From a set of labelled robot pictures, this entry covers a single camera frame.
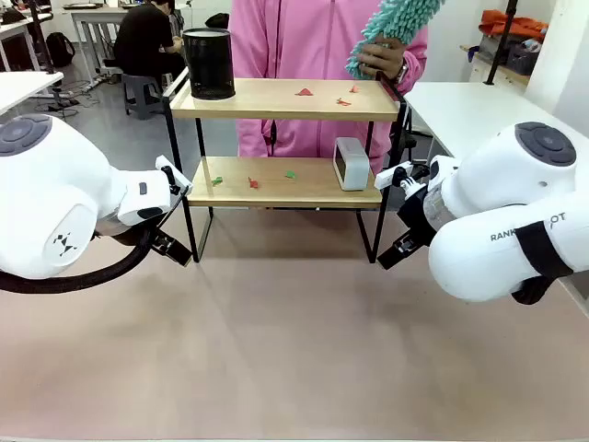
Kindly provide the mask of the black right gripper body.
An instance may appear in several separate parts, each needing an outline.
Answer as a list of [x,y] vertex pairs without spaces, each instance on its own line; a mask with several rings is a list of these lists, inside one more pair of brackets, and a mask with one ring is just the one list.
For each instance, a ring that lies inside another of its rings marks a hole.
[[405,192],[405,202],[398,210],[398,217],[409,230],[398,239],[397,248],[399,251],[416,251],[423,246],[429,247],[436,230],[424,212],[427,186],[413,178],[405,178],[400,187]]

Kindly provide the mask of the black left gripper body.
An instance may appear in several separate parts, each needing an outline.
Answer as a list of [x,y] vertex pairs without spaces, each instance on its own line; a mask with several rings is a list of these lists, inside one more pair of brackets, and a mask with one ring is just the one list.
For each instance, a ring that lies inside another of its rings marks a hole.
[[147,229],[149,245],[155,252],[169,252],[171,248],[171,236],[158,227]]

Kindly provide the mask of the person's left hand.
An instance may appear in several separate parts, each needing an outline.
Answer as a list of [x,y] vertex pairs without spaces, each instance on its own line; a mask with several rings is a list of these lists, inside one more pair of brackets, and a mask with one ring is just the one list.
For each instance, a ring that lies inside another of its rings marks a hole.
[[404,64],[405,50],[406,45],[398,39],[379,36],[373,43],[366,43],[357,55],[360,71],[370,77],[382,72],[389,79],[394,79]]

